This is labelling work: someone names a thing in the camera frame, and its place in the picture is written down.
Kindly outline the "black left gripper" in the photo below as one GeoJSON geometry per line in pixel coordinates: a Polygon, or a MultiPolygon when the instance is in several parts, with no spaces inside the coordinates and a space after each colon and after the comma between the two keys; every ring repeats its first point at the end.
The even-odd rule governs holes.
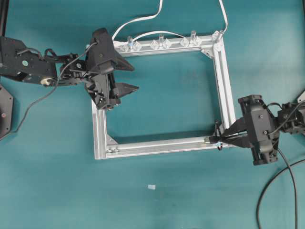
{"type": "MultiPolygon", "coordinates": [[[[134,71],[134,67],[113,47],[113,71],[134,71]]],[[[116,83],[114,73],[97,74],[84,81],[84,87],[98,110],[111,110],[121,103],[120,98],[136,92],[139,87],[127,83],[116,83]]]]}

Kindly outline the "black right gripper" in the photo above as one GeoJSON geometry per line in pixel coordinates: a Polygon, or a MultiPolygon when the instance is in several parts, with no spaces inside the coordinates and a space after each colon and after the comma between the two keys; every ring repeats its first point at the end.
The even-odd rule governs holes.
{"type": "Polygon", "coordinates": [[[260,95],[249,95],[238,99],[243,117],[236,120],[223,132],[223,143],[241,148],[251,148],[255,166],[269,164],[278,160],[274,137],[269,134],[275,130],[273,115],[260,95]]]}

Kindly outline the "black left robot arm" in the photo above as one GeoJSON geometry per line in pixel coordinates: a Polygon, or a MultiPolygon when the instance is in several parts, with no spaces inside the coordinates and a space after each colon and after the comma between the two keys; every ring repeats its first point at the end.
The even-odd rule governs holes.
{"type": "Polygon", "coordinates": [[[115,70],[134,68],[114,49],[108,36],[101,41],[93,38],[85,56],[85,60],[74,53],[58,56],[52,49],[41,54],[20,40],[0,38],[0,74],[11,80],[51,87],[83,83],[99,110],[113,109],[121,103],[120,98],[139,89],[116,82],[115,70]]]}

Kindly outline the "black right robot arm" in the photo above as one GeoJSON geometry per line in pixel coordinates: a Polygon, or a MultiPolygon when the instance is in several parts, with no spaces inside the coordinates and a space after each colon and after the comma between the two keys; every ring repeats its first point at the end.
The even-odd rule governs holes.
{"type": "Polygon", "coordinates": [[[280,133],[305,132],[305,103],[282,104],[274,116],[260,95],[238,99],[243,116],[220,135],[220,141],[252,151],[253,164],[263,165],[278,160],[280,133]]]}

